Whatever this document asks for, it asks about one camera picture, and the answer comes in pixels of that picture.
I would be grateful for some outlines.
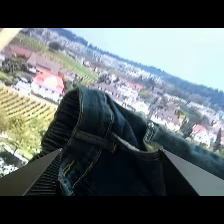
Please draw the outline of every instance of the field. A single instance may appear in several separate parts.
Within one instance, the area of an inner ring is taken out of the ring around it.
[[[26,36],[22,33],[19,33],[12,41],[11,44],[20,45],[27,49],[30,49],[46,58],[50,58],[55,62],[58,62],[65,69],[77,73],[80,77],[83,77],[82,84],[89,86],[91,83],[97,80],[97,73],[88,70],[87,68],[80,65],[72,57],[65,55],[61,52],[52,52],[49,51],[48,46],[34,38]]]
[[[0,105],[8,118],[23,116],[26,122],[40,118],[48,124],[53,119],[57,106],[37,100],[35,97],[22,96],[10,88],[0,86]]]

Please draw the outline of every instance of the beige corner object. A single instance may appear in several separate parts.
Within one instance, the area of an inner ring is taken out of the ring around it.
[[[0,51],[19,33],[22,28],[3,28],[0,32]]]

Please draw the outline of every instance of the sky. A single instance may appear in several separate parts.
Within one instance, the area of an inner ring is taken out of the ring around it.
[[[125,59],[224,90],[223,28],[66,28]]]

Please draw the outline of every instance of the denim fabric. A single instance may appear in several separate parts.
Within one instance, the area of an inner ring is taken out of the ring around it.
[[[223,177],[222,158],[157,127],[153,141]],[[145,120],[107,94],[77,87],[62,99],[42,140],[42,154],[63,148],[64,195],[166,195],[160,151],[147,151],[146,130]]]

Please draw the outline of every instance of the jeans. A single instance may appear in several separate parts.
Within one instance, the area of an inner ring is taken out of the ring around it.
[[[224,178],[222,157],[155,126],[153,143]],[[58,176],[63,195],[163,196],[161,151],[146,147],[147,127],[107,94],[77,87],[58,106],[42,140],[42,155],[63,148]]]

